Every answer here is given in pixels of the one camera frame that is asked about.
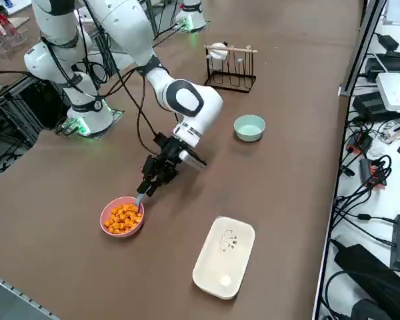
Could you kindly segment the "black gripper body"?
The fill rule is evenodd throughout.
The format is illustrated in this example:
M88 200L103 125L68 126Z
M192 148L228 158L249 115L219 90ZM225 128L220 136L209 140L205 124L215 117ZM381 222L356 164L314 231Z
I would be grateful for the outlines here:
M154 138L154 142L160 147L160 153L157 156L159 160L168 160L171 163L180 164L182 160L179 157L183 150L183 144L174 136L166 136L162 132L158 132Z

